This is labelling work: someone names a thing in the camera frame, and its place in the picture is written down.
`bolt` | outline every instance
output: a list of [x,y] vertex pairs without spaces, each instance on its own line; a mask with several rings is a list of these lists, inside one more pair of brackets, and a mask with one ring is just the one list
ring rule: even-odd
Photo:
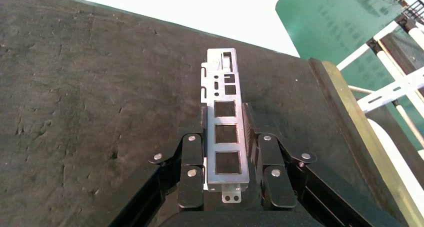
[[161,158],[162,158],[162,154],[161,153],[155,154],[153,156],[153,159],[155,159],[155,160],[160,160]]
[[190,169],[189,171],[187,171],[187,175],[189,177],[193,177],[197,174],[198,172],[195,169]]
[[273,169],[271,171],[271,175],[274,176],[274,177],[278,177],[278,176],[281,175],[281,172],[278,169]]
[[304,158],[305,160],[309,160],[311,156],[308,153],[303,153],[302,158]]

